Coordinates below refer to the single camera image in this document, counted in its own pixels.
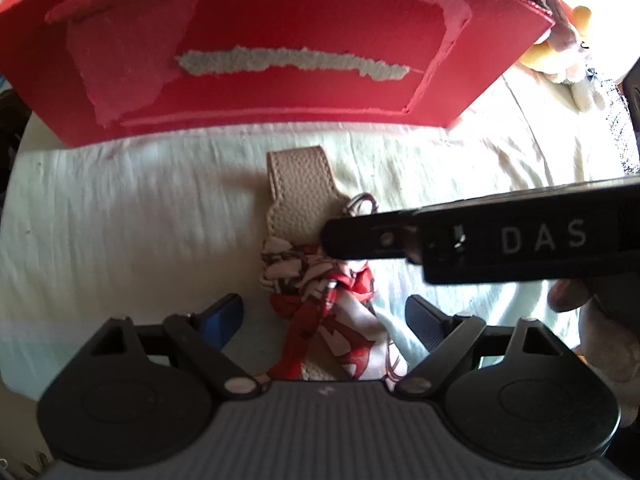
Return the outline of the person right hand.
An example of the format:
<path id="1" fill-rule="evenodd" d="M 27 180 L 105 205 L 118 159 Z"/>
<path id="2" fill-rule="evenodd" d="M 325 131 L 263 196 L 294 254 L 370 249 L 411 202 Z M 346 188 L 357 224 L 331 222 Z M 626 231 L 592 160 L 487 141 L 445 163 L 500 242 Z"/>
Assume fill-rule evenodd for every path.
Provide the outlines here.
<path id="1" fill-rule="evenodd" d="M 630 426 L 639 415 L 639 283 L 603 280 L 587 285 L 559 280 L 548 292 L 556 312 L 579 313 L 579 349 L 586 363 L 615 394 Z"/>

